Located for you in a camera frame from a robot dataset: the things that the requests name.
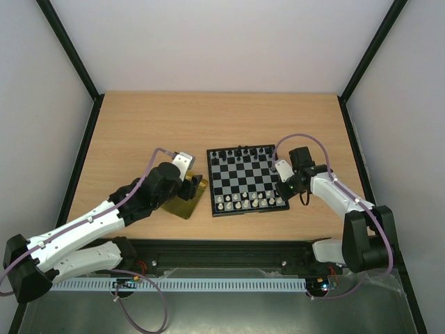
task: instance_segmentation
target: tabletop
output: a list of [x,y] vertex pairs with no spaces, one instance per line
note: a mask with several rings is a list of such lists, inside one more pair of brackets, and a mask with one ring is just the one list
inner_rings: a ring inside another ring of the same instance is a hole
[[[293,133],[320,140],[339,179],[363,196],[338,99],[333,94],[107,92],[92,136],[68,221],[89,212],[120,186],[140,177],[157,147],[196,157],[195,174],[209,179],[206,150],[274,144]],[[308,146],[324,164],[317,144],[291,138],[279,158]],[[155,165],[171,161],[159,155]],[[343,219],[320,199],[290,210],[212,217],[210,188],[188,219],[157,210],[107,237],[131,239],[308,240],[341,238]]]

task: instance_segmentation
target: white wall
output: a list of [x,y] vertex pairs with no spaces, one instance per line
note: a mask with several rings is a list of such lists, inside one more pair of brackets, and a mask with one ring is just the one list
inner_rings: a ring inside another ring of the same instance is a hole
[[341,93],[392,0],[53,0],[99,91]]
[[445,299],[445,1],[408,1],[349,103],[429,333]]
[[[54,227],[91,106],[37,3],[0,1],[1,263],[11,236]],[[16,306],[0,298],[0,333]]]

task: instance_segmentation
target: chessboard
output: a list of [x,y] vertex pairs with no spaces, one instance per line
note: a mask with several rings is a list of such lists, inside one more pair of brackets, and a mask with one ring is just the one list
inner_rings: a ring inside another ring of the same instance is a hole
[[207,150],[213,217],[289,210],[272,171],[274,145]]

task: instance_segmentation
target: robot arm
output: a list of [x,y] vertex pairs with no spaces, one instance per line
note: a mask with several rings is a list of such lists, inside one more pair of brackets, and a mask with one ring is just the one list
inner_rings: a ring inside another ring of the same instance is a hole
[[[294,149],[289,152],[289,156],[292,166],[283,159],[275,162],[275,168],[280,174],[280,182],[276,185],[279,195],[288,200],[298,194],[302,203],[307,205],[309,196],[314,194],[344,220],[341,241],[325,239],[313,243],[314,254],[319,262],[346,265],[355,273],[387,265],[388,252],[382,236],[365,208],[375,215],[382,226],[393,257],[399,256],[394,216],[388,207],[377,207],[360,198],[341,183],[332,171],[329,174],[326,165],[317,166],[307,147]],[[307,202],[302,199],[304,193]],[[375,234],[369,235],[368,228]]]
[[[108,200],[87,214],[55,230],[29,240],[20,234],[10,238],[3,262],[5,268],[21,254],[38,246],[36,251],[8,273],[17,301],[32,301],[51,289],[54,283],[67,278],[104,269],[129,269],[136,258],[136,252],[127,238],[117,237],[98,247],[79,249],[105,234],[150,216],[154,210],[176,196],[183,200],[194,198],[202,176],[195,175],[191,180],[185,178],[194,161],[194,157],[180,152],[173,162],[159,164],[151,169],[135,194],[116,209],[113,207],[128,196],[140,179],[120,187]],[[108,209],[111,211],[103,216],[92,218]],[[73,228],[85,219],[87,223]],[[47,241],[62,231],[65,233],[51,242]]]

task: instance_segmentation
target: gray floor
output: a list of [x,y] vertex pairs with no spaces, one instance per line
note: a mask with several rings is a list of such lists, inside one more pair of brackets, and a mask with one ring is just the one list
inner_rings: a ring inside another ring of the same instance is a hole
[[[321,302],[301,293],[166,293],[164,333],[415,333],[407,300],[394,282],[374,280],[349,297]],[[160,326],[156,293],[135,293],[124,303],[140,326]],[[50,292],[29,304],[20,333],[138,332],[108,292]]]

